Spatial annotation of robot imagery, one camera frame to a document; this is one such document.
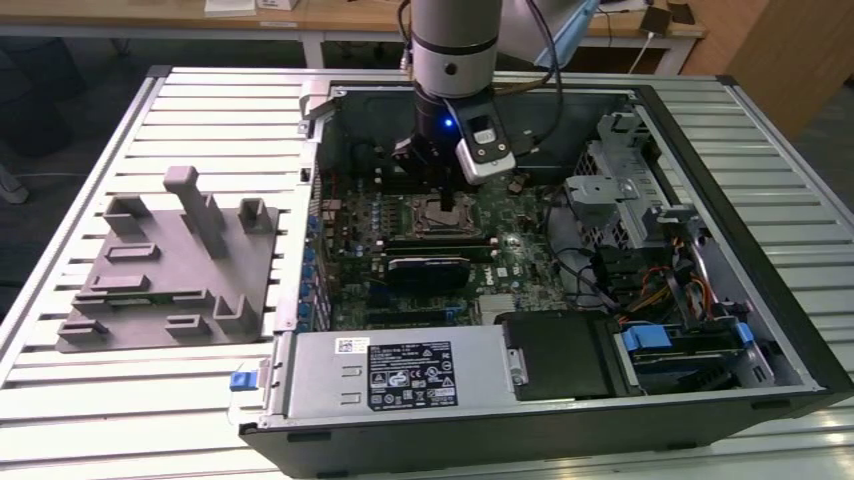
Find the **table leg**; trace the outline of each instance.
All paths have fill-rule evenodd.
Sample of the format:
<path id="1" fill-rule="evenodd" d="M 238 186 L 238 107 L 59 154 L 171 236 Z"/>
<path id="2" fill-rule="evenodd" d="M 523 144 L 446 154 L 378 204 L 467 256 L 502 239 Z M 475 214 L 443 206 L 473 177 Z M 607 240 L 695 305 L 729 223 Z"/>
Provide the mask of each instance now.
<path id="1" fill-rule="evenodd" d="M 18 181 L 18 178 L 7 171 L 0 164 L 0 198 L 7 202 L 18 204 L 27 201 L 30 192 Z"/>
<path id="2" fill-rule="evenodd" d="M 309 68 L 323 68 L 323 33 L 302 32 L 303 53 L 306 55 L 306 66 Z"/>
<path id="3" fill-rule="evenodd" d="M 111 38 L 112 48 L 120 57 L 127 57 L 131 54 L 131 39 L 130 38 Z"/>
<path id="4" fill-rule="evenodd" d="M 697 43 L 695 38 L 671 38 L 670 48 L 665 51 L 662 60 L 655 69 L 655 75 L 679 75 L 685 62 Z"/>

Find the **motherboard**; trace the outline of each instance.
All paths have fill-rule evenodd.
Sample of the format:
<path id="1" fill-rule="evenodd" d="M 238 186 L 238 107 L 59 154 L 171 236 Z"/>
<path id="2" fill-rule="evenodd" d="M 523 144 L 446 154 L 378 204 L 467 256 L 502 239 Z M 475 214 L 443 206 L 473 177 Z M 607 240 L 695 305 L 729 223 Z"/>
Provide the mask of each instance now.
<path id="1" fill-rule="evenodd" d="M 505 312 L 566 309 L 545 187 L 507 175 L 459 192 L 445 211 L 439 195 L 402 178 L 378 169 L 326 182 L 333 329 L 481 325 Z"/>

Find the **motherboard chip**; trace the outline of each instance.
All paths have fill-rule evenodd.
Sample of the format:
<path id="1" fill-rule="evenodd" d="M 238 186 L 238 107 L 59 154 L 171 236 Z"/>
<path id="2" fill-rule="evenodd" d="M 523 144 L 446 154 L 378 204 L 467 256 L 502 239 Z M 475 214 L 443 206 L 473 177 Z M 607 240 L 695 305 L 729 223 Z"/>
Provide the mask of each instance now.
<path id="1" fill-rule="evenodd" d="M 413 199 L 413 230 L 419 238 L 459 238 L 479 234 L 473 216 L 473 201 L 467 196 L 457 199 L 450 211 L 442 210 L 437 195 Z"/>

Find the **wooden table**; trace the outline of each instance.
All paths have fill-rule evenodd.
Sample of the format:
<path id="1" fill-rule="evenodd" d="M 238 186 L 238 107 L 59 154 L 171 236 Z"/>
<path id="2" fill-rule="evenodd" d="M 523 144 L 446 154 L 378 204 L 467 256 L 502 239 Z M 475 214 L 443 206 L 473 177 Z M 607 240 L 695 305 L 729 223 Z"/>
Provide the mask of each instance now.
<path id="1" fill-rule="evenodd" d="M 395 11 L 395 4 L 382 0 L 302 0 L 293 11 L 259 9 L 250 17 L 206 18 L 204 0 L 3 0 L 0 35 L 298 40 L 309 67 L 323 68 L 325 41 L 401 41 Z M 642 13 L 610 17 L 610 28 L 603 15 L 594 18 L 582 46 L 641 48 Z M 701 25 L 673 24 L 670 36 L 650 44 L 666 50 L 657 73 L 679 73 L 705 33 Z"/>

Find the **dark floor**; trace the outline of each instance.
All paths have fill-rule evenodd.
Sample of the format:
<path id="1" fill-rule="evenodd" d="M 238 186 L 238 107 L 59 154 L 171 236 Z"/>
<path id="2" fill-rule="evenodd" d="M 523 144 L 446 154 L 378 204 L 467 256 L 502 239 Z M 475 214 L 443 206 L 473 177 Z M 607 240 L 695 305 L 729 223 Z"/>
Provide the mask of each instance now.
<path id="1" fill-rule="evenodd" d="M 303 67 L 297 42 L 135 40 L 131 55 L 119 57 L 103 39 L 67 41 L 78 68 L 88 83 L 86 94 L 59 107 L 75 131 L 75 142 L 39 159 L 18 157 L 0 143 L 0 162 L 16 174 L 64 173 L 79 176 L 24 176 L 31 192 L 24 205 L 0 201 L 0 319 L 15 300 L 54 231 L 66 215 L 86 174 L 98 161 L 150 65 L 207 67 Z M 374 45 L 325 45 L 330 68 L 397 68 L 401 47 L 377 52 Z M 0 59 L 0 68 L 8 62 Z M 523 64 L 502 59 L 499 68 Z M 854 89 L 844 88 L 822 111 L 797 146 L 849 207 L 854 207 Z"/>

